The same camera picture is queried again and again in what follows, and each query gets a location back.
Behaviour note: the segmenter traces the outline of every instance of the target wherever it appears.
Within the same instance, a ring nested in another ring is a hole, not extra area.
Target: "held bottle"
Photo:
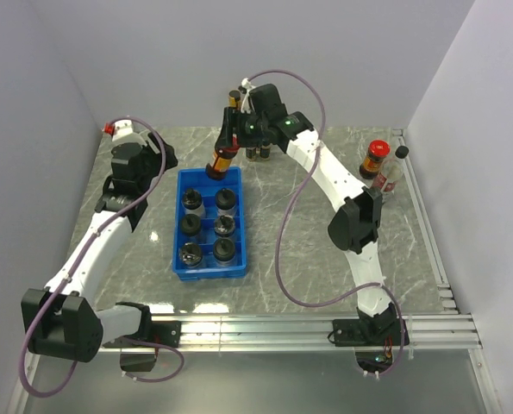
[[[394,157],[385,161],[377,177],[373,181],[372,187],[378,187],[383,193],[394,190],[396,183],[404,175],[403,159],[408,156],[410,149],[402,145],[396,149]]]

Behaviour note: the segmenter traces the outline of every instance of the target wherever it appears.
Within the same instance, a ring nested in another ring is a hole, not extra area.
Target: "gray wall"
[[[410,123],[458,304],[513,413],[513,0],[477,0]]]
[[[280,67],[315,84],[331,126],[392,127],[408,125],[472,4],[32,2],[100,124],[135,113],[167,125],[217,125],[231,88],[254,72]],[[319,122],[302,86],[278,85],[292,111]]]
[[[20,301],[65,258],[100,134],[33,7],[0,0],[0,412],[16,381]]]

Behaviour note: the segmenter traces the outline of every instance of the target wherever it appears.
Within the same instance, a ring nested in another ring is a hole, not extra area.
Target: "table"
[[[181,282],[172,273],[172,243],[176,184],[179,168],[205,166],[218,128],[160,128],[176,149],[179,165],[166,172],[149,197],[149,207],[110,263],[99,286],[96,307],[118,301],[150,304],[157,313],[355,313],[355,298],[312,310],[291,303],[279,290],[273,270],[273,250],[285,207],[305,171],[278,148],[269,161],[248,161],[239,153],[234,164],[242,168],[247,225],[248,270],[243,279]],[[390,129],[331,128],[323,140],[354,174],[368,144],[374,139],[396,146]],[[110,172],[110,139],[103,139],[87,185],[71,243],[71,251],[89,226],[93,208]],[[411,183],[398,183],[395,197],[382,213],[379,259],[385,283],[402,305],[404,314],[443,311],[438,280],[431,265],[424,227],[411,197]],[[310,182],[299,198],[283,239],[281,267],[287,289],[307,302],[341,295],[353,287],[344,254],[329,240],[327,226],[334,212],[318,186]]]

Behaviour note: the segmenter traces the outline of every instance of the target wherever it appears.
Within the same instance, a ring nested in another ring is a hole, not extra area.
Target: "red lid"
[[[390,146],[387,142],[381,140],[375,140],[369,144],[369,151],[371,154],[379,158],[385,158],[386,155],[391,151]]]

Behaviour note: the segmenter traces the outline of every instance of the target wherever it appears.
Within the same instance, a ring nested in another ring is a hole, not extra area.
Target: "orange label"
[[[375,162],[369,157],[363,160],[363,167],[370,173],[375,173],[380,169],[381,162]]]
[[[220,157],[214,151],[214,163],[212,164],[215,171],[219,171],[220,173],[225,173],[229,166],[231,165],[232,160],[226,160],[225,158]]]

